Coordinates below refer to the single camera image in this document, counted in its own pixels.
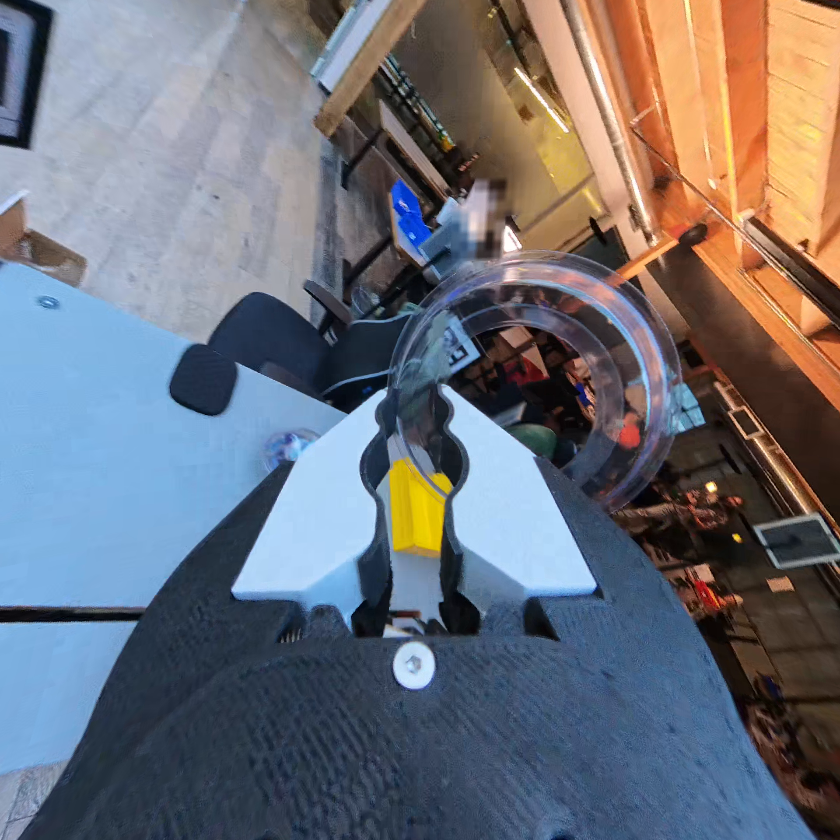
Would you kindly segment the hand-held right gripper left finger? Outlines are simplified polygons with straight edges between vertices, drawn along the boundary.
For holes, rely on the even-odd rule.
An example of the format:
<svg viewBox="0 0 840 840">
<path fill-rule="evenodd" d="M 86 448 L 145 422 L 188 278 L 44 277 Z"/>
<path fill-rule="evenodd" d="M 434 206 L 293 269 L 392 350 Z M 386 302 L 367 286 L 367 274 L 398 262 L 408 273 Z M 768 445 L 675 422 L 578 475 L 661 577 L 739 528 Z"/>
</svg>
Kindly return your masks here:
<svg viewBox="0 0 840 840">
<path fill-rule="evenodd" d="M 232 586 L 240 602 L 386 613 L 393 572 L 379 488 L 391 467 L 392 399 L 380 390 L 310 445 L 291 468 Z"/>
</svg>

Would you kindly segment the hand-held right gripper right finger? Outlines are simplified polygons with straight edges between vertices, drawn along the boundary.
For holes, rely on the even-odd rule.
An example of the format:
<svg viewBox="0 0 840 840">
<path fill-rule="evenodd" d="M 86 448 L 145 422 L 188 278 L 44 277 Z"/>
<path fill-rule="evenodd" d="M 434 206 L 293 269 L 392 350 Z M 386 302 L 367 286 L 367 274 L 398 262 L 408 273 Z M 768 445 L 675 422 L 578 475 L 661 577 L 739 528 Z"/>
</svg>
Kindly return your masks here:
<svg viewBox="0 0 840 840">
<path fill-rule="evenodd" d="M 531 613 L 538 599 L 592 599 L 599 584 L 537 457 L 450 386 L 437 389 L 445 468 L 439 612 L 454 635 L 476 635 L 493 608 Z"/>
</svg>

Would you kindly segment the clear maze ball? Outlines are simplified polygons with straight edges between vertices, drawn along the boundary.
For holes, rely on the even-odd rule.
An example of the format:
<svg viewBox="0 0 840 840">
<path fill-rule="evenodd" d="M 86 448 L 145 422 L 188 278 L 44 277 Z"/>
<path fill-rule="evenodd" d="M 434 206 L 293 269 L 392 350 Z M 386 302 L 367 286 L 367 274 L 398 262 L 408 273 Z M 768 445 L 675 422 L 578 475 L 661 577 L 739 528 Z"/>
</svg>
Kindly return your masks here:
<svg viewBox="0 0 840 840">
<path fill-rule="evenodd" d="M 271 435 L 261 449 L 266 473 L 280 466 L 296 463 L 302 453 L 319 441 L 321 435 L 306 428 L 295 428 Z"/>
</svg>

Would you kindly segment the clear plastic ring stand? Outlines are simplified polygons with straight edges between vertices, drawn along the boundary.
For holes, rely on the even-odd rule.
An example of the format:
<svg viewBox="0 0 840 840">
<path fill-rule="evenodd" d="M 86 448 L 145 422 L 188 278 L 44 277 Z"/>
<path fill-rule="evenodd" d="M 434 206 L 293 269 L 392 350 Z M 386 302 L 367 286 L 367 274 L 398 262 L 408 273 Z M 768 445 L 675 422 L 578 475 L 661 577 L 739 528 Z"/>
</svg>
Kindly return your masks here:
<svg viewBox="0 0 840 840">
<path fill-rule="evenodd" d="M 676 435 L 679 359 L 663 319 L 615 272 L 577 255 L 518 251 L 466 262 L 409 318 L 388 376 L 386 427 L 414 475 L 435 495 L 433 474 L 472 466 L 519 488 L 516 463 L 537 456 L 488 415 L 456 401 L 455 343 L 527 328 L 561 340 L 582 360 L 594 395 L 591 431 L 560 468 L 608 513 L 625 508 L 665 462 Z"/>
</svg>

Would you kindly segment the yellow plastic bin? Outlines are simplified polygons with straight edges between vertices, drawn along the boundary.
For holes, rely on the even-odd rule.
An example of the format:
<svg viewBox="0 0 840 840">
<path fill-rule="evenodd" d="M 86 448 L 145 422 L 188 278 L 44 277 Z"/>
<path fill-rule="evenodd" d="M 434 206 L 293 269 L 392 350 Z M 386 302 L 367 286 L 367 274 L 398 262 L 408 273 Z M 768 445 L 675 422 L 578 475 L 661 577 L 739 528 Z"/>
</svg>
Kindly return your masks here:
<svg viewBox="0 0 840 840">
<path fill-rule="evenodd" d="M 444 473 L 434 473 L 432 490 L 405 458 L 394 463 L 388 478 L 393 551 L 439 559 L 452 482 Z"/>
</svg>

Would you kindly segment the black mesh wrist rest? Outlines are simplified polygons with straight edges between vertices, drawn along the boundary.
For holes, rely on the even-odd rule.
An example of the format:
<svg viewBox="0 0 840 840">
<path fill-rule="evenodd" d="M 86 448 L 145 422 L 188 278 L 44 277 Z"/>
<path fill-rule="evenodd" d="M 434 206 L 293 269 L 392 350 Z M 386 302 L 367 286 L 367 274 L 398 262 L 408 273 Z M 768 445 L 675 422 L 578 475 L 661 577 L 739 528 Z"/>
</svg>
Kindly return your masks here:
<svg viewBox="0 0 840 840">
<path fill-rule="evenodd" d="M 194 413 L 217 417 L 227 410 L 237 380 L 238 367 L 233 360 L 205 344 L 194 343 L 178 361 L 169 393 L 176 404 Z"/>
</svg>

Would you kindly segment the black office chair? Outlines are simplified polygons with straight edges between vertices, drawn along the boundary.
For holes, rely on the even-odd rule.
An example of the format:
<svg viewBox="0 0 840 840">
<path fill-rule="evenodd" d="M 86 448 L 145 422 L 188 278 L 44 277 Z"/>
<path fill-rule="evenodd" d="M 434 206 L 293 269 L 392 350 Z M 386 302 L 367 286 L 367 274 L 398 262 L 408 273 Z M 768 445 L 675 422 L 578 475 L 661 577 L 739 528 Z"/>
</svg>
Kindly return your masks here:
<svg viewBox="0 0 840 840">
<path fill-rule="evenodd" d="M 216 353 L 305 395 L 350 413 L 386 388 L 392 357 L 412 317 L 342 320 L 330 342 L 278 298 L 251 292 L 222 318 L 206 341 Z"/>
</svg>

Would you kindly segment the flat screen monitor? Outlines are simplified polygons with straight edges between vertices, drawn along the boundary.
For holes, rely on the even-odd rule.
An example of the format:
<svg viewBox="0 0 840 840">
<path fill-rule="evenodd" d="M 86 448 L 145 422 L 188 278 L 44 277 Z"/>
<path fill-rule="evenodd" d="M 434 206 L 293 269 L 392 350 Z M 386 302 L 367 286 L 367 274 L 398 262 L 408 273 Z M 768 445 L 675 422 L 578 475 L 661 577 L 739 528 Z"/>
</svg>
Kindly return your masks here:
<svg viewBox="0 0 840 840">
<path fill-rule="evenodd" d="M 754 524 L 752 531 L 779 571 L 839 564 L 838 537 L 819 512 Z"/>
</svg>

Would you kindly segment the cardboard box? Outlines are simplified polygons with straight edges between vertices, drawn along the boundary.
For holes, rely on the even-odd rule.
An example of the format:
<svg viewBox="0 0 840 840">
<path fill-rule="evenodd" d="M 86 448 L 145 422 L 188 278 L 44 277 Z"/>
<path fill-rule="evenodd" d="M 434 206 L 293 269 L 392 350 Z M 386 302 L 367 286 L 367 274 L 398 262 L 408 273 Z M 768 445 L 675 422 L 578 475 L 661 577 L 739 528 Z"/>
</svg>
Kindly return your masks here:
<svg viewBox="0 0 840 840">
<path fill-rule="evenodd" d="M 87 259 L 28 224 L 27 191 L 1 202 L 1 259 L 26 266 L 79 288 L 88 272 Z"/>
</svg>

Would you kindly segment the wooden bench table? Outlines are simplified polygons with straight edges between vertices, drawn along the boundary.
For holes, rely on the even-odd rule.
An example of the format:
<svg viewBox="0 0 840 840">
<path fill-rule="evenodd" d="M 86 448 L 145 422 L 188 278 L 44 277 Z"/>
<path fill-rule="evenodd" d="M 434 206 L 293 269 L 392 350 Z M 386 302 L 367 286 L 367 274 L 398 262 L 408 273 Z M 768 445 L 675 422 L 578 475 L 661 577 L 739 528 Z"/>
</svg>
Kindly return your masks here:
<svg viewBox="0 0 840 840">
<path fill-rule="evenodd" d="M 423 182 L 431 188 L 437 198 L 442 202 L 448 200 L 451 197 L 451 191 L 444 177 L 441 176 L 435 165 L 406 131 L 385 101 L 379 99 L 377 103 L 381 128 L 398 149 L 402 158 L 420 175 Z"/>
</svg>

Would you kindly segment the metal pipe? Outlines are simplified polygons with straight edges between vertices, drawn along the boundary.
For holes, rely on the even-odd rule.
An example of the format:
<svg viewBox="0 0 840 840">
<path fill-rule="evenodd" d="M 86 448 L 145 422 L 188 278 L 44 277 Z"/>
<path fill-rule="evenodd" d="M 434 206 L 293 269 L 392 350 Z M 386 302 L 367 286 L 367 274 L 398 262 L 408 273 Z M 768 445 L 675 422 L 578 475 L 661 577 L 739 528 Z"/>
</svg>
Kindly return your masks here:
<svg viewBox="0 0 840 840">
<path fill-rule="evenodd" d="M 631 98 L 605 2 L 562 2 L 584 73 L 626 188 L 628 215 L 648 246 L 660 239 L 653 174 L 629 126 Z"/>
</svg>

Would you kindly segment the ceiling light strip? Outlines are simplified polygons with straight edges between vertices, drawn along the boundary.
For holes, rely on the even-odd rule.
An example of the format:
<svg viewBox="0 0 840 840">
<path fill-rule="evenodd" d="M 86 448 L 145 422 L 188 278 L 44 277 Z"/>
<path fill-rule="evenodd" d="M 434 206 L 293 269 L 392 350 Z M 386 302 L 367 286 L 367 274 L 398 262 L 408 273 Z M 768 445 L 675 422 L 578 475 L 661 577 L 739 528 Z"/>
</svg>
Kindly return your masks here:
<svg viewBox="0 0 840 840">
<path fill-rule="evenodd" d="M 537 102 L 541 105 L 541 107 L 546 111 L 550 119 L 559 127 L 559 129 L 565 133 L 570 134 L 571 129 L 566 124 L 566 122 L 561 118 L 561 116 L 557 113 L 553 105 L 549 102 L 546 97 L 543 96 L 541 90 L 532 82 L 530 77 L 526 74 L 526 72 L 519 67 L 514 68 L 514 72 L 516 76 L 520 79 L 520 81 L 526 86 L 526 88 L 531 92 Z"/>
</svg>

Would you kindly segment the black framed marker poster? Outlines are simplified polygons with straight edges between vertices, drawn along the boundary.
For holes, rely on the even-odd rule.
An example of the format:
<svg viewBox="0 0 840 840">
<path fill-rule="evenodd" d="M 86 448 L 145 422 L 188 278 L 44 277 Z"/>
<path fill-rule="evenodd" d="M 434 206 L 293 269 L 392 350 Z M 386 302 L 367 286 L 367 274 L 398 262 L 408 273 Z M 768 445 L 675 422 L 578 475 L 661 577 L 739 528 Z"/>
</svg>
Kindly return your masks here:
<svg viewBox="0 0 840 840">
<path fill-rule="evenodd" d="M 1 145 L 29 150 L 54 11 L 34 1 L 1 2 Z"/>
</svg>

